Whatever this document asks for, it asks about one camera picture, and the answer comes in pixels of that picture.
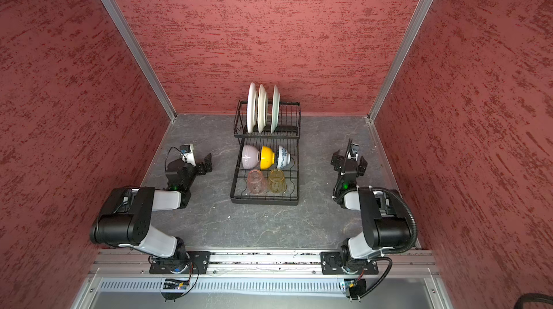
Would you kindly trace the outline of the pink glass cup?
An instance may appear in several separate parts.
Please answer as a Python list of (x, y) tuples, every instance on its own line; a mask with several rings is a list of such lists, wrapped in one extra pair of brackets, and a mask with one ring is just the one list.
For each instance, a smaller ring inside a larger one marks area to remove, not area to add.
[(252, 195), (261, 195), (267, 191), (264, 174), (258, 169), (252, 169), (247, 176), (247, 188)]

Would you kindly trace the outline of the blue floral porcelain bowl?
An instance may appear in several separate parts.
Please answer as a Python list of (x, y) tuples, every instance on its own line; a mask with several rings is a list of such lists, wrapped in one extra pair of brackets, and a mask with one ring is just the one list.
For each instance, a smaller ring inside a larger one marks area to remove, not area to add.
[(283, 146), (279, 146), (278, 152), (276, 154), (276, 167), (278, 169), (286, 168), (291, 162), (291, 155), (288, 150)]

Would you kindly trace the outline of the yellow bowl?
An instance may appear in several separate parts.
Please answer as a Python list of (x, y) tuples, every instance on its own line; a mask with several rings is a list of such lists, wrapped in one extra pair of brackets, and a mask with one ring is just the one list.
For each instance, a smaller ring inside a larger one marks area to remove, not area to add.
[(259, 166), (261, 170), (269, 169), (275, 163), (275, 153), (268, 146), (263, 146), (260, 154)]

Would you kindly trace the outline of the amber glass cup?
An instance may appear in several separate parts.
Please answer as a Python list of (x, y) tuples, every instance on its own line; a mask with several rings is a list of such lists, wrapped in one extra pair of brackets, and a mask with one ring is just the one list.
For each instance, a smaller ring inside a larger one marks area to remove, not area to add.
[(282, 194), (287, 190), (285, 173), (281, 169), (273, 169), (268, 177), (269, 190), (276, 194)]

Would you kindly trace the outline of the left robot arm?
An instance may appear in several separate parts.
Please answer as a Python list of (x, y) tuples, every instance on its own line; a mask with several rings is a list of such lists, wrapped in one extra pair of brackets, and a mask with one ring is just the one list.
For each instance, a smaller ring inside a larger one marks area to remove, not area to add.
[(119, 187), (112, 190), (99, 211), (89, 233), (93, 244), (113, 248), (132, 248), (159, 260), (186, 264), (189, 260), (184, 241), (151, 225), (152, 213), (187, 207), (191, 187), (198, 176), (213, 170), (212, 155), (190, 162), (191, 153), (166, 165), (166, 189)]

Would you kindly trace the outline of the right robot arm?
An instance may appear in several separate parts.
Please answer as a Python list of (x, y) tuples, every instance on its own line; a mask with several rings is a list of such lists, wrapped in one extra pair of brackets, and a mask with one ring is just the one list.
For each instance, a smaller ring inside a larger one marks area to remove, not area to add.
[(343, 267), (352, 271), (361, 261), (402, 254), (416, 245), (418, 227), (399, 193), (383, 187), (357, 185), (357, 178), (367, 167), (364, 157), (352, 151), (343, 156), (337, 151), (332, 155), (331, 165), (338, 172), (332, 194), (334, 202), (361, 215), (362, 232), (341, 246)]

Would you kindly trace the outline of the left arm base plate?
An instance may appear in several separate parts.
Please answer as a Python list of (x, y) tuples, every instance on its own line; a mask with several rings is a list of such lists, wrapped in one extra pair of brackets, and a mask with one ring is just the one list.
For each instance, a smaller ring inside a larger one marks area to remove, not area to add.
[(150, 274), (205, 274), (212, 253), (209, 251), (188, 251), (183, 259), (176, 256), (169, 258), (150, 258)]

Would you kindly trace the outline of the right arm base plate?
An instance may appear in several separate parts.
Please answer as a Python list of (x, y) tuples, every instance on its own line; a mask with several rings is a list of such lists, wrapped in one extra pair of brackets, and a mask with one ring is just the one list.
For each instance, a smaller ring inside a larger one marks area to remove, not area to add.
[(320, 256), (323, 274), (376, 275), (379, 273), (377, 264), (366, 259), (348, 259), (338, 251), (323, 251)]

